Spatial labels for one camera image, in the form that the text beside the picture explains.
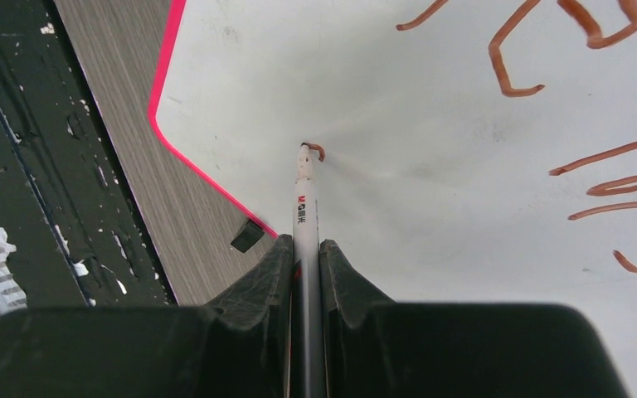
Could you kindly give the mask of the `white marker pen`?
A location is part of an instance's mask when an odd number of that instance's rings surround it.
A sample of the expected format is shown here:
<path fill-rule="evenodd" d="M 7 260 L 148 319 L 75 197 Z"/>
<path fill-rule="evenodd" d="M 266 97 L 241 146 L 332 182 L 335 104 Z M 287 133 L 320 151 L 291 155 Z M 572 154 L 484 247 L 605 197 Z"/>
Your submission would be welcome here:
<path fill-rule="evenodd" d="M 294 184 L 291 397 L 325 397 L 327 394 L 313 151 L 322 150 L 311 143 L 300 145 Z"/>

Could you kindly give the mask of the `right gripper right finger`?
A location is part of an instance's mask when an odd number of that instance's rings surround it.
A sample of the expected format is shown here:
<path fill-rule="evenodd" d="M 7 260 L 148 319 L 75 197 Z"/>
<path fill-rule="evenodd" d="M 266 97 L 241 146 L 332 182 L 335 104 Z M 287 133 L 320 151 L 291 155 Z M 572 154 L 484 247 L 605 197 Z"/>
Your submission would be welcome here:
<path fill-rule="evenodd" d="M 399 303 L 319 249 L 332 397 L 625 397 L 596 330 L 547 303 Z"/>

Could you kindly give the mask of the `pink framed whiteboard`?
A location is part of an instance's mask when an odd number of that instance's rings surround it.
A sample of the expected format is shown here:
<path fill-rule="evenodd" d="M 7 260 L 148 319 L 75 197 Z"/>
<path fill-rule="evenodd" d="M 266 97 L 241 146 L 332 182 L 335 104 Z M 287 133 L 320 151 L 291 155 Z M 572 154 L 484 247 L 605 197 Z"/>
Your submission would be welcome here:
<path fill-rule="evenodd" d="M 292 228 L 301 143 L 318 230 L 394 299 L 564 303 L 637 397 L 637 32 L 591 49 L 539 1 L 175 1 L 149 117 L 270 234 Z"/>

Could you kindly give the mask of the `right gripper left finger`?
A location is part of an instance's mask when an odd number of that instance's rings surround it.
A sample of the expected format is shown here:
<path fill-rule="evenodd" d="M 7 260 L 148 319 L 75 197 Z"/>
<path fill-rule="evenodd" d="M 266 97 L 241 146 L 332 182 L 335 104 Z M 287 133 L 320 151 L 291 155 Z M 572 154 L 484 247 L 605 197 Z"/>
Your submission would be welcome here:
<path fill-rule="evenodd" d="M 293 241 L 198 307 L 0 317 L 0 397 L 283 397 Z"/>

